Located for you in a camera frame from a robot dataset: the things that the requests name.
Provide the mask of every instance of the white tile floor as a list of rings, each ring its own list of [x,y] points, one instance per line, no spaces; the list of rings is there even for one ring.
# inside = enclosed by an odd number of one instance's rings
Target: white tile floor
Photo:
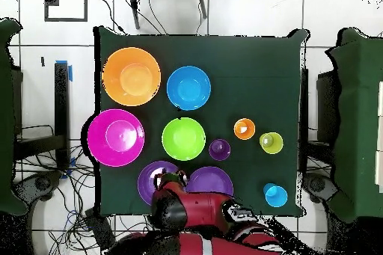
[[[134,26],[132,11],[124,0],[106,0],[116,23],[128,34],[155,34],[156,30],[141,16],[141,29]],[[60,0],[58,7],[50,7],[50,16],[82,17],[83,0]],[[150,0],[151,6],[169,34],[195,34],[200,24],[198,0]],[[214,35],[242,34],[248,36],[287,36],[295,28],[310,31],[307,42],[307,68],[309,69],[309,126],[317,127],[316,77],[332,70],[325,50],[334,46],[341,28],[355,26],[365,34],[376,36],[383,31],[382,0],[210,0],[209,33]],[[141,0],[140,12],[162,31],[154,19],[148,0]],[[54,126],[53,115],[53,64],[67,60],[73,66],[70,82],[70,132],[72,146],[79,145],[82,124],[94,111],[94,37],[93,27],[104,25],[115,28],[109,9],[101,0],[88,0],[87,22],[44,22],[43,0],[0,0],[0,17],[12,17],[21,22],[23,29],[15,35],[9,51],[15,65],[24,72],[22,90],[23,126],[49,124]],[[207,34],[204,20],[199,34]],[[45,66],[41,65],[44,57]],[[49,129],[30,129],[24,136],[36,137],[49,134]],[[310,139],[316,139],[310,130]],[[91,165],[86,158],[82,163]],[[31,166],[23,165],[24,170]],[[87,185],[94,185],[88,178]],[[73,207],[73,188],[66,179],[60,189]],[[94,188],[82,189],[85,208],[94,202]],[[326,243],[327,224],[321,205],[313,204],[302,192],[302,218],[279,218],[309,246],[323,249]],[[52,240],[47,230],[60,235],[67,220],[63,197],[56,191],[46,203],[39,202],[34,212],[33,239],[36,255],[47,255]],[[124,216],[112,219],[112,228],[121,234],[125,227],[143,222],[141,216]]]

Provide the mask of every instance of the green bowl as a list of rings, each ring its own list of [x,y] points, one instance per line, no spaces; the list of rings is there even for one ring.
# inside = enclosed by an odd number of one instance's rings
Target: green bowl
[[[189,161],[202,152],[206,138],[203,127],[190,117],[172,120],[162,132],[165,152],[178,161]]]

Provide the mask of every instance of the blue bowl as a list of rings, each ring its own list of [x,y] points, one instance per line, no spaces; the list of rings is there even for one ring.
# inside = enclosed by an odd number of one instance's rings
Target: blue bowl
[[[283,206],[287,202],[287,192],[284,188],[269,183],[263,187],[266,202],[275,208]]]
[[[207,74],[194,66],[178,68],[171,74],[166,85],[171,103],[185,111],[204,105],[209,99],[211,89]]]

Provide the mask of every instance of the small orange bowl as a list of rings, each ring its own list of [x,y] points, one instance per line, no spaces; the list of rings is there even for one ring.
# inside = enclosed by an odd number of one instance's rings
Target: small orange bowl
[[[255,124],[249,119],[240,119],[234,124],[234,134],[241,140],[248,140],[255,133]]]
[[[102,71],[106,93],[121,105],[143,105],[156,95],[160,83],[161,71],[156,59],[135,47],[111,54]]]

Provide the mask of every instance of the purple bowl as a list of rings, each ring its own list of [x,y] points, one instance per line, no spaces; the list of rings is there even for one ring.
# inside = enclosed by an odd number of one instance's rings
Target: purple bowl
[[[187,192],[221,192],[233,196],[233,183],[221,168],[208,166],[197,169],[191,176]]]
[[[230,145],[222,138],[218,138],[210,144],[209,154],[216,161],[223,161],[230,155]]]
[[[165,169],[168,173],[175,173],[178,167],[175,164],[165,161],[157,161],[148,164],[138,176],[138,193],[145,203],[152,204],[152,196],[154,191],[154,175],[161,173],[162,169]]]

